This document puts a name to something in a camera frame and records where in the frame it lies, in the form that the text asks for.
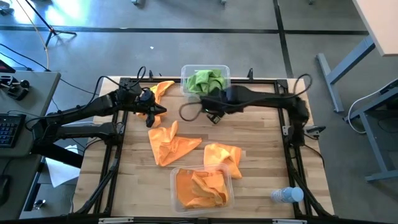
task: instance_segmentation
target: desk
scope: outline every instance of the desk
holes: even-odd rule
[[[55,92],[60,79],[60,74],[56,72],[16,72],[15,74],[0,73],[0,75],[14,75],[18,80],[28,80],[30,83],[30,92],[21,101],[15,101],[0,91],[0,113],[7,113],[9,110],[21,110],[28,113],[43,116],[47,112],[50,100]],[[18,143],[15,148],[9,151],[0,149],[1,156],[14,156],[12,150],[18,150],[20,153],[15,156],[25,156],[14,158],[5,172],[11,175],[11,188],[8,201],[0,207],[0,220],[18,219],[19,214],[25,204],[26,197],[29,193],[32,181],[36,175],[42,156],[28,155],[32,147],[33,137],[28,130],[22,130]],[[0,170],[10,158],[0,158]]]
[[[116,82],[120,77],[112,77]],[[289,80],[292,91],[295,80]],[[141,83],[141,87],[153,86]],[[256,91],[274,91],[274,87],[264,84],[247,85]],[[101,95],[116,88],[104,80]],[[303,90],[303,81],[298,90]],[[302,98],[308,101],[306,94]],[[178,109],[187,99],[181,95],[180,84],[172,85],[162,97],[160,104],[168,109],[160,126],[169,127],[178,121],[178,136],[202,138],[203,142],[192,152],[167,167],[158,167],[148,138],[145,121],[130,113],[126,125],[121,163],[116,183],[112,216],[129,217],[176,217],[170,206],[170,171],[174,167],[203,164],[203,150],[207,144],[220,142],[239,146],[243,155],[239,165],[241,180],[233,180],[235,206],[222,213],[208,214],[217,218],[293,218],[291,204],[274,204],[270,200],[271,191],[289,186],[287,169],[280,133],[279,117],[276,109],[248,107],[245,113],[226,115],[213,125],[205,114],[193,122],[183,121]],[[95,123],[110,122],[111,116],[95,117]],[[319,150],[316,141],[306,139],[309,146]],[[105,152],[102,142],[92,145],[85,153],[81,166],[73,203],[78,210],[98,185]],[[308,188],[317,200],[330,213],[333,207],[322,160],[311,150],[302,148]],[[106,204],[108,191],[104,191],[102,209]]]
[[[375,47],[381,56],[398,56],[398,1],[396,0],[353,0],[370,35],[360,42],[333,70],[330,70],[325,55],[319,53],[317,59],[326,79],[335,112],[343,112],[343,104],[334,84],[348,73]]]

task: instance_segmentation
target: clear plastic bin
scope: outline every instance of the clear plastic bin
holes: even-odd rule
[[[181,202],[177,198],[176,176],[180,169],[190,169],[197,171],[213,171],[213,170],[223,171],[224,182],[229,195],[228,204],[226,204],[223,207],[214,207],[214,208],[184,208]],[[234,191],[232,188],[231,173],[229,172],[228,166],[226,164],[215,164],[207,166],[199,165],[199,166],[186,166],[186,167],[174,168],[170,174],[170,192],[171,192],[172,207],[174,211],[181,216],[199,215],[211,212],[222,212],[223,210],[233,208],[233,205],[235,203]]]
[[[181,69],[181,93],[184,96],[197,96],[195,93],[191,93],[187,88],[187,80],[192,75],[195,75],[199,70],[221,70],[221,75],[225,78],[227,82],[227,87],[231,85],[231,74],[229,73],[229,68],[226,65],[185,65]]]

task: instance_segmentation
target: bottle cap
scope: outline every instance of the bottle cap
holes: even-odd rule
[[[292,198],[295,202],[301,202],[304,198],[304,192],[300,187],[294,187],[292,190]]]

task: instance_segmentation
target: white cable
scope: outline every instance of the white cable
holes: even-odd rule
[[[379,90],[375,91],[374,93],[371,93],[371,94],[369,94],[368,96],[364,96],[364,97],[362,97],[362,98],[356,100],[356,101],[351,105],[351,107],[350,107],[349,110],[348,110],[348,123],[349,123],[349,125],[351,126],[351,128],[352,128],[354,131],[356,131],[356,132],[359,133],[359,134],[366,134],[366,131],[358,131],[358,130],[355,129],[354,126],[351,124],[351,110],[353,109],[353,106],[354,106],[357,102],[359,102],[359,101],[361,101],[361,100],[363,100],[363,99],[366,99],[366,98],[368,98],[368,97],[370,97],[370,96],[375,95],[376,93],[380,92],[380,90],[384,89],[385,87],[389,86],[391,83],[393,83],[393,82],[395,82],[395,81],[397,81],[397,80],[398,80],[398,78],[394,79],[393,81],[389,82],[387,85],[383,86],[382,88],[380,88]]]
[[[37,35],[39,35],[40,40],[43,43],[43,47],[45,50],[45,55],[47,56],[47,69],[50,68],[50,59],[49,59],[49,50],[47,49],[47,47],[45,46],[45,42],[44,39],[42,37],[42,35],[40,34],[39,30],[37,29],[37,27],[35,26],[35,24],[33,23],[32,19],[30,19],[29,15],[26,13],[25,9],[22,7],[22,5],[19,3],[19,0],[17,0],[18,5],[21,7],[21,9],[24,11],[25,15],[27,16],[27,18],[29,19],[30,23],[32,24],[32,26],[35,28]]]

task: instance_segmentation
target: concrete floor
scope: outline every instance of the concrete floor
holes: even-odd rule
[[[307,2],[279,0],[285,29],[366,30],[349,0],[316,0],[313,6]],[[60,26],[277,29],[272,0],[229,0],[225,7],[220,6],[217,0],[147,0],[142,8],[129,0],[34,3],[49,23]],[[2,17],[0,25],[29,23],[18,6],[14,7],[15,17]],[[42,35],[46,37],[47,33],[42,32]],[[323,52],[330,66],[334,67],[363,38],[361,35],[286,35],[294,77],[309,73],[314,79],[308,94],[315,124],[326,126],[320,138],[320,148],[325,158],[335,213],[343,218],[397,223],[398,179],[365,183],[364,176],[379,172],[368,139],[356,134],[341,120],[346,113],[333,112],[324,78],[315,60],[315,55]],[[46,63],[35,32],[3,30],[0,43]],[[40,70],[5,49],[0,51]],[[54,37],[49,53],[50,69],[59,71],[63,79],[86,90],[92,90],[95,80],[101,75],[135,75],[141,65],[146,65],[155,74],[160,72],[167,76],[179,76],[181,67],[186,64],[210,63],[229,66],[234,77],[246,76],[251,67],[255,77],[287,77],[278,34],[80,32],[72,39],[65,34]],[[4,57],[0,59],[14,65]],[[371,52],[337,84],[346,110],[354,100],[395,78],[397,70],[398,58],[381,58],[377,50]],[[60,83],[54,100],[64,110],[85,104],[90,97]],[[49,111],[55,110],[52,104]],[[42,183],[49,184],[48,176],[42,177]],[[69,197],[61,192],[72,193],[74,182],[67,183],[62,189],[53,189],[59,192],[59,197],[54,192],[46,194],[51,188],[46,185],[40,190],[40,196],[60,208],[52,212],[24,213],[21,217],[67,213]]]

